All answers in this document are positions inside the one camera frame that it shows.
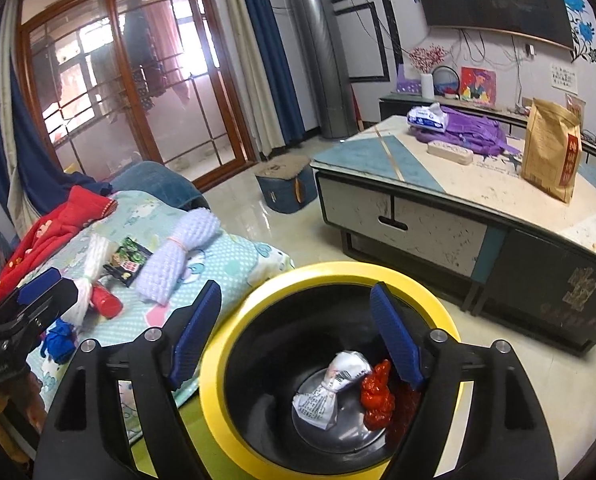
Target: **blue cushion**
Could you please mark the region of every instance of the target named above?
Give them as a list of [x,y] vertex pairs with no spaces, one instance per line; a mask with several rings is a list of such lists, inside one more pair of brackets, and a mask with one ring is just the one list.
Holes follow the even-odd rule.
[[162,164],[145,160],[127,168],[111,181],[114,191],[144,191],[165,204],[189,211],[209,204],[193,183]]

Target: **black bowl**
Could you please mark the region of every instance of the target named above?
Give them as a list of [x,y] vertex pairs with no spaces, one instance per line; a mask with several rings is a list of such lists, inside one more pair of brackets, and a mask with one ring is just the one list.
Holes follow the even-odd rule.
[[[353,452],[324,452],[300,437],[291,416],[300,385],[338,352],[361,352],[372,366],[389,358],[369,311],[369,292],[347,284],[301,290],[269,306],[239,335],[227,360],[225,400],[238,433],[267,460],[306,474],[335,475],[373,467],[393,454],[398,441],[388,436]],[[423,318],[415,319],[424,331]],[[392,371],[392,392],[398,383]],[[359,386],[354,388],[359,396]]]

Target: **red jacket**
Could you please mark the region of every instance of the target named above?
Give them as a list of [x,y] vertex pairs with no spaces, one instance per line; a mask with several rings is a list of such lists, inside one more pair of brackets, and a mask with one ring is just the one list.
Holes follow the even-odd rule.
[[118,202],[73,186],[64,204],[38,220],[0,273],[0,302],[84,227],[116,210]]

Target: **wooden door frame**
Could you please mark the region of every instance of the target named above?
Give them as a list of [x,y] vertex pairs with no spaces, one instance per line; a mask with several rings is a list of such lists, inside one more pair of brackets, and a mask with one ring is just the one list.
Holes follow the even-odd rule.
[[[47,23],[52,18],[58,16],[65,10],[68,10],[76,6],[78,3],[81,3],[86,0],[59,0],[58,2],[51,4],[49,7],[44,9],[39,14],[30,18],[30,20],[28,20],[26,23],[20,23],[22,18],[22,1],[23,0],[18,1],[18,21],[16,24],[16,44],[18,45],[18,59],[16,60],[16,63],[18,66],[20,87],[22,90],[25,104],[30,110],[31,116],[34,120],[34,123],[36,124],[43,144],[49,152],[50,157],[52,158],[54,163],[56,163],[57,166],[60,167],[60,162],[56,154],[56,149],[54,148],[53,143],[49,138],[49,133],[46,129],[46,125],[44,124],[44,120],[42,117],[42,110],[40,110],[40,102],[38,100],[38,94],[36,92],[35,79],[33,75],[30,33],[34,31],[36,28],[43,25],[44,23]],[[196,17],[196,15],[200,17],[199,9],[197,8],[197,1],[189,0],[189,2],[192,9],[194,9],[195,7],[195,10],[193,10],[194,17]],[[220,61],[220,67],[224,67],[224,69],[221,70],[221,73],[223,76],[223,82],[225,87],[224,91],[226,92],[226,95],[223,92],[223,88],[220,84],[220,81],[216,80],[218,74],[215,66],[213,65],[213,58],[211,58],[210,53],[210,62],[209,60],[207,61],[207,68],[209,69],[209,78],[211,79],[212,88],[216,95],[220,113],[223,117],[223,122],[225,123],[225,128],[227,129],[229,140],[232,146],[234,146],[233,151],[236,156],[235,160],[232,160],[222,166],[219,166],[207,175],[204,175],[203,177],[200,177],[198,179],[198,187],[209,187],[211,184],[221,182],[224,178],[228,178],[229,176],[231,176],[231,174],[237,173],[242,168],[248,167],[249,164],[247,164],[247,161],[255,160],[255,151],[251,142],[251,137],[249,136],[247,130],[247,125],[244,120],[244,116],[239,105],[238,94],[235,90],[235,85],[233,84],[233,79],[231,75],[233,67],[231,66],[228,56],[226,56],[225,54],[225,49],[223,48],[223,30],[219,27],[214,15],[214,1],[203,0],[203,3],[205,6],[204,14],[206,16],[210,30],[212,31],[211,36],[216,50],[216,55]],[[132,82],[131,68],[126,57],[126,51],[124,49],[124,46],[121,46],[120,44],[121,33],[120,28],[118,27],[118,9],[116,6],[116,1],[105,0],[105,4],[107,6],[110,18],[109,21],[112,27],[112,34],[114,36],[114,51],[116,53],[116,59],[121,72],[123,84],[127,92],[129,104],[132,108],[132,115],[134,115],[134,117],[136,118],[135,126],[137,131],[134,132],[133,127],[130,127],[130,129],[132,130],[132,134],[134,134],[134,139],[136,140],[136,144],[143,158],[146,158],[147,160],[155,160],[156,162],[162,164],[163,160],[159,153],[158,146],[156,144],[155,139],[153,138],[153,134],[146,120],[144,112],[142,111],[137,90]],[[197,28],[197,30],[199,38],[201,38],[202,34],[204,40],[206,41],[204,27]],[[231,103],[233,116],[229,111],[229,105],[226,101],[227,98]],[[236,153],[235,146],[240,147],[240,149],[237,150],[238,153]]]

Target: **white knitted fabric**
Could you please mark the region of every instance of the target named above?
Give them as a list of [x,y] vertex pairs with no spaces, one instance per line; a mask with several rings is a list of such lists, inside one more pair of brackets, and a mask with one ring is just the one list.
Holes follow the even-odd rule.
[[209,209],[189,211],[142,267],[136,278],[136,292],[146,300],[166,304],[185,268],[187,253],[204,246],[219,229],[220,220]]
[[91,300],[92,283],[98,280],[102,274],[102,266],[110,260],[115,250],[116,244],[111,243],[107,238],[95,233],[91,235],[82,278],[73,280],[78,287],[78,300],[60,316],[64,322],[72,324],[75,330],[82,327],[82,321],[85,319]]

